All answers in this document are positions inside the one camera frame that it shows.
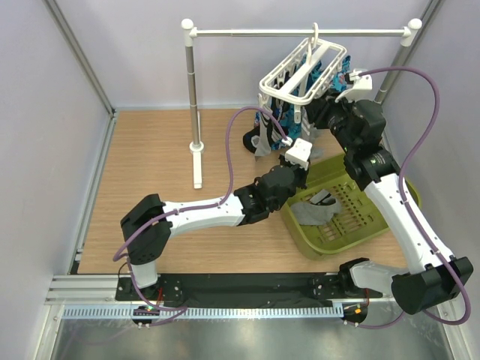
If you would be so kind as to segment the grey striped sock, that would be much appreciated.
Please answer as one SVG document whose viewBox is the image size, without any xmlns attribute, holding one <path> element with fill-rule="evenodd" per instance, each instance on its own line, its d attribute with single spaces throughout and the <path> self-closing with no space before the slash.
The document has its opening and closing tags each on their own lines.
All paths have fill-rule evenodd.
<svg viewBox="0 0 480 360">
<path fill-rule="evenodd" d="M 270 115 L 258 111 L 259 139 L 254 156 L 256 159 L 269 155 L 272 152 L 272 143 L 275 141 L 275 123 Z"/>
<path fill-rule="evenodd" d="M 313 195 L 307 202 L 291 205 L 291 211 L 302 226 L 326 225 L 342 210 L 341 202 L 325 189 Z"/>
<path fill-rule="evenodd" d="M 308 114 L 305 110 L 301 113 L 301 138 L 311 143 L 312 148 L 310 150 L 310 160 L 319 159 L 323 156 L 323 149 L 318 145 L 315 145 L 317 139 L 322 134 L 322 130 L 317 129 L 308 120 Z"/>
</svg>

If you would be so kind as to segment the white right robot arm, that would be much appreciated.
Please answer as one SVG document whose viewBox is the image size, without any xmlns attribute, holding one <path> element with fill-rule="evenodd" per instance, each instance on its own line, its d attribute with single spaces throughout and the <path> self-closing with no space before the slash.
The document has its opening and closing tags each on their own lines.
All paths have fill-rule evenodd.
<svg viewBox="0 0 480 360">
<path fill-rule="evenodd" d="M 405 269 L 369 259 L 343 264 L 338 289 L 347 297 L 364 288 L 390 295 L 413 315 L 456 298 L 473 273 L 467 257 L 457 258 L 438 238 L 417 206 L 393 155 L 382 145 L 383 109 L 371 100 L 338 100 L 327 91 L 304 108 L 309 128 L 327 129 L 345 155 L 349 177 L 380 211 L 406 259 Z"/>
</svg>

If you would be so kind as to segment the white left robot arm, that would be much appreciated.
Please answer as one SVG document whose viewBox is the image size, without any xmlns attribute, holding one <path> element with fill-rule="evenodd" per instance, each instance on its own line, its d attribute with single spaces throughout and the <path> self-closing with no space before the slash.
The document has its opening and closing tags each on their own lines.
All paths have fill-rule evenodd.
<svg viewBox="0 0 480 360">
<path fill-rule="evenodd" d="M 212 227 L 264 221 L 299 188 L 305 188 L 309 165 L 294 164 L 283 155 L 279 160 L 269 172 L 225 197 L 178 203 L 163 202 L 153 193 L 138 202 L 120 221 L 125 245 L 114 256 L 129 259 L 133 292 L 142 300 L 158 294 L 156 260 L 171 238 Z"/>
</svg>

